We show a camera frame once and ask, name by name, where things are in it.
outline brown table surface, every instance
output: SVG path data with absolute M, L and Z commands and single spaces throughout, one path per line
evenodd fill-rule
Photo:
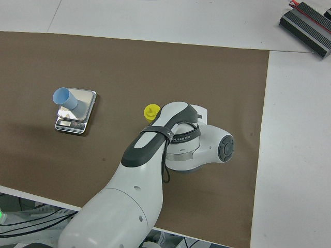
M 233 134 L 226 164 L 171 172 L 156 227 L 249 247 L 268 51 L 0 32 L 0 185 L 82 207 L 147 125 L 143 109 L 185 101 Z M 59 87 L 97 92 L 83 136 L 54 129 Z

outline white table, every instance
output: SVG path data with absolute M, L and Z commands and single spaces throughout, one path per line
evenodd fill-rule
M 251 247 L 326 248 L 331 57 L 321 60 L 278 26 L 288 2 L 0 0 L 0 30 L 271 50 Z M 320 13 L 331 8 L 327 0 L 306 3 Z M 79 210 L 2 186 L 0 192 Z

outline black velcro strap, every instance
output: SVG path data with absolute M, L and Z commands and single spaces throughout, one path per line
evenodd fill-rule
M 189 132 L 174 135 L 171 144 L 178 144 L 178 143 L 191 141 L 192 139 L 199 137 L 200 135 L 201 132 L 199 126 L 197 126 Z
M 162 126 L 147 126 L 141 131 L 141 133 L 143 132 L 162 133 L 169 140 L 169 142 L 171 142 L 172 137 L 174 136 L 174 133 L 169 128 Z

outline yellow cap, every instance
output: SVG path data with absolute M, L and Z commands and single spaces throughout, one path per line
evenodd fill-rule
M 151 123 L 155 119 L 155 117 L 156 117 L 157 113 L 160 111 L 160 109 L 161 108 L 159 107 L 159 105 L 156 105 L 156 104 L 148 105 L 144 109 L 144 116 L 145 116 L 146 120 L 149 123 Z

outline red wire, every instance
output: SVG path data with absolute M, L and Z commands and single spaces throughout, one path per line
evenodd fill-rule
M 298 8 L 298 6 L 296 4 L 298 4 L 296 1 L 291 1 L 290 2 L 290 6 L 294 9 L 296 9 L 297 11 L 299 11 L 301 14 L 305 15 L 306 17 L 308 17 L 310 20 L 312 20 L 314 23 L 316 23 L 318 26 L 320 26 L 321 28 L 323 28 L 324 30 L 326 30 L 327 32 L 329 32 L 331 34 L 331 30 L 327 29 L 326 27 L 324 27 L 321 23 L 319 23 L 318 21 L 315 21 L 311 16 L 309 16 L 308 14 L 304 13 L 301 9 Z

